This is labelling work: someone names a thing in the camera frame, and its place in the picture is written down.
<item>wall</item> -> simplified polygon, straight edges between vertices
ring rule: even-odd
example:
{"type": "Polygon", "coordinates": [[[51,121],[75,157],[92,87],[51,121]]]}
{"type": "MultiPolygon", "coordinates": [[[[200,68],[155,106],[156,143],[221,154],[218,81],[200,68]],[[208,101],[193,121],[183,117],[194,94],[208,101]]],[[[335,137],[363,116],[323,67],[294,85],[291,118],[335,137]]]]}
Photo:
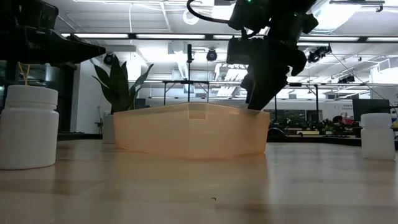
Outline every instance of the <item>wall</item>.
{"type": "MultiPolygon", "coordinates": [[[[107,66],[97,59],[93,61],[109,73],[107,66]]],[[[96,76],[96,72],[89,60],[82,62],[73,76],[71,132],[97,134],[95,123],[100,121],[105,111],[111,111],[111,104],[106,101],[100,84],[92,76],[96,76]]]]}

